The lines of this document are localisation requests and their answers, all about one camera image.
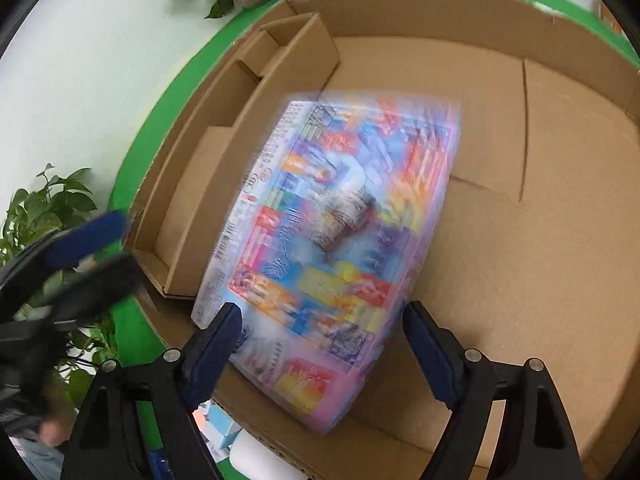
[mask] colorful product package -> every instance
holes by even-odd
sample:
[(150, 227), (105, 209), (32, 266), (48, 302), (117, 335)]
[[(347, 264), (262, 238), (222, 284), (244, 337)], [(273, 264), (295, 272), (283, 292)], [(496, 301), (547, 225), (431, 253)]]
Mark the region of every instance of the colorful product package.
[(237, 304), (231, 362), (319, 433), (349, 409), (415, 283), (460, 137), (449, 103), (353, 102), (290, 102), (192, 313), (204, 328)]

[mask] person's hand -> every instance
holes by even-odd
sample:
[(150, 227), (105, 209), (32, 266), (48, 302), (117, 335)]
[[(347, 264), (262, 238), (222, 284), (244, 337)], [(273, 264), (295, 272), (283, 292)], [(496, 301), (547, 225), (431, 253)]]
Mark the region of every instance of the person's hand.
[(40, 424), (38, 434), (43, 444), (57, 447), (71, 437), (76, 410), (69, 396), (53, 383), (44, 387), (43, 394), (49, 402), (49, 415)]

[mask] white wall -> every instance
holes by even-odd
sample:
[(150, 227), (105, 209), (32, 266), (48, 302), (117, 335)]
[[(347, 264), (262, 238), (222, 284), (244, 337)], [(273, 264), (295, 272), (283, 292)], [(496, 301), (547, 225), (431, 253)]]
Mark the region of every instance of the white wall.
[(94, 168), (106, 204), (151, 108), (226, 23), (203, 19), (212, 1), (39, 1), (0, 58), (0, 216), (47, 162)]

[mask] blue gripper pad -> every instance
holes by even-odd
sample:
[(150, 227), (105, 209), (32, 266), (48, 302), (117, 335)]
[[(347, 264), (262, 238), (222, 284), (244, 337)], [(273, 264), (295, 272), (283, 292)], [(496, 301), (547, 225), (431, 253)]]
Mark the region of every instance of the blue gripper pad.
[(455, 409), (465, 390), (462, 346), (449, 330), (436, 324), (419, 301), (404, 309), (402, 328), (433, 396)]
[(122, 211), (107, 211), (87, 224), (64, 232), (52, 241), (47, 250), (47, 267), (75, 267), (84, 257), (119, 240), (126, 221)]
[(211, 398), (241, 330), (239, 307), (225, 303), (209, 326), (198, 330), (182, 349), (180, 392), (190, 411)]

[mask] small box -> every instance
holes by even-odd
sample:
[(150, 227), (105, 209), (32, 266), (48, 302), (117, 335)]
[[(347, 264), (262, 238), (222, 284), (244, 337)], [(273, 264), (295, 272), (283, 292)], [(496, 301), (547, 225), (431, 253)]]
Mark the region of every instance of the small box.
[(236, 436), (238, 436), (240, 429), (233, 433), (222, 434), (215, 428), (215, 426), (213, 426), (213, 424), (206, 422), (200, 431), (209, 441), (207, 443), (207, 447), (210, 447), (211, 449), (224, 449), (225, 447), (231, 446), (233, 441), (236, 439)]
[(236, 423), (230, 416), (228, 416), (220, 406), (211, 403), (209, 413), (207, 413), (207, 419), (222, 435), (236, 435), (238, 431), (242, 430), (240, 425)]

